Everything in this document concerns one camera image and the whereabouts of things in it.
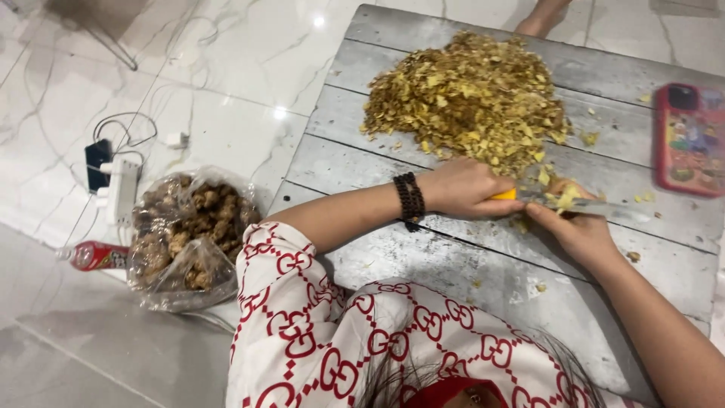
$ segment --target yellow knife handle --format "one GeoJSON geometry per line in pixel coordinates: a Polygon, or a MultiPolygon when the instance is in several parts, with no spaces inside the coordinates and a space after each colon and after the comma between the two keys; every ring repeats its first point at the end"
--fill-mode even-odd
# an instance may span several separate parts
{"type": "Polygon", "coordinates": [[[501,194],[492,195],[489,197],[489,200],[515,200],[516,199],[516,189],[510,189],[506,192],[502,192],[501,194]]]}

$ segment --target red phone case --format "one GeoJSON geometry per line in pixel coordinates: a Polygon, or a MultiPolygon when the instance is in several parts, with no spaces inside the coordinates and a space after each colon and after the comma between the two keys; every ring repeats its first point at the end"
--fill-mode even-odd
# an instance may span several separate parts
{"type": "Polygon", "coordinates": [[[666,189],[706,197],[725,194],[725,96],[715,89],[669,83],[656,95],[657,182],[666,189]],[[697,107],[669,103],[671,87],[694,89],[697,107]]]}

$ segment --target plastic bag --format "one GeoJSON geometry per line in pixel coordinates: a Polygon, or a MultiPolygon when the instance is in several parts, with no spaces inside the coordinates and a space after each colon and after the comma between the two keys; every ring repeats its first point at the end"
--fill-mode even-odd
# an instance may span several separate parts
{"type": "Polygon", "coordinates": [[[155,311],[191,311],[237,291],[244,230],[259,222],[254,186],[207,166],[156,181],[133,209],[126,281],[155,311]]]}

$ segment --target wooden plank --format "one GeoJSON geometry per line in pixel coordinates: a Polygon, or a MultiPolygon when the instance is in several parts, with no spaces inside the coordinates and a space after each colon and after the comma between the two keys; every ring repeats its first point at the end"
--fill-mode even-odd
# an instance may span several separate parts
{"type": "MultiPolygon", "coordinates": [[[[322,196],[285,182],[272,212],[322,196]],[[290,201],[282,200],[284,196],[290,201]]],[[[363,235],[324,259],[334,282],[349,289],[404,277],[453,298],[468,299],[534,336],[532,329],[544,329],[574,351],[596,384],[657,406],[599,287],[434,232],[410,234],[399,222],[363,235]],[[480,287],[472,285],[476,280],[480,287]],[[543,293],[535,288],[540,282],[547,286],[543,293]]],[[[697,325],[709,331],[707,324],[697,325]]]]}
{"type": "MultiPolygon", "coordinates": [[[[409,134],[382,134],[376,140],[368,142],[358,130],[364,118],[362,106],[366,99],[365,95],[330,86],[324,87],[318,99],[318,108],[312,113],[306,131],[417,166],[440,166],[435,155],[425,155],[418,150],[409,134]],[[401,142],[402,147],[392,150],[391,147],[396,142],[401,142]]],[[[643,211],[651,214],[657,211],[663,216],[662,219],[653,217],[647,223],[622,220],[617,220],[617,223],[693,248],[718,253],[718,241],[723,229],[722,200],[681,195],[654,187],[651,170],[642,166],[553,143],[546,144],[546,151],[545,160],[555,162],[555,170],[560,175],[575,177],[593,192],[601,190],[609,201],[628,200],[643,211]],[[634,196],[643,195],[649,189],[655,192],[655,202],[634,204],[634,196]],[[697,205],[697,209],[693,209],[693,203],[697,205]]]]}
{"type": "MultiPolygon", "coordinates": [[[[411,52],[442,48],[459,30],[486,34],[503,41],[511,33],[458,23],[402,10],[362,5],[357,9],[345,38],[411,52]]],[[[662,62],[641,60],[610,52],[526,37],[527,49],[541,55],[552,71],[553,81],[563,88],[641,106],[646,93],[670,82],[697,86],[725,86],[725,78],[662,62]]]]}
{"type": "MultiPolygon", "coordinates": [[[[302,137],[287,180],[325,194],[371,187],[389,182],[396,174],[421,168],[380,155],[363,152],[309,134],[302,137]]],[[[520,234],[507,219],[466,221],[426,216],[422,225],[444,234],[490,248],[576,279],[591,280],[562,253],[542,230],[520,234]]],[[[638,270],[682,313],[710,321],[717,257],[683,245],[611,225],[612,236],[623,253],[642,255],[638,270]]]]}
{"type": "MultiPolygon", "coordinates": [[[[404,52],[393,49],[343,41],[326,83],[369,94],[368,83],[379,73],[393,69],[404,56],[404,52]]],[[[568,89],[559,88],[556,94],[564,101],[566,114],[575,129],[601,133],[597,144],[591,147],[585,147],[578,134],[569,136],[567,143],[570,146],[641,166],[651,166],[651,109],[568,89]],[[594,109],[596,114],[590,115],[589,108],[594,109]]]]}

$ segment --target red bottle label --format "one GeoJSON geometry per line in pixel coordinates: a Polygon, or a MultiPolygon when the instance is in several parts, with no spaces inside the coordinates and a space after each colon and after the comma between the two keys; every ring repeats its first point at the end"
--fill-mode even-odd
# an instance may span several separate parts
{"type": "Polygon", "coordinates": [[[70,264],[79,271],[125,269],[128,247],[85,241],[75,246],[70,264]]]}

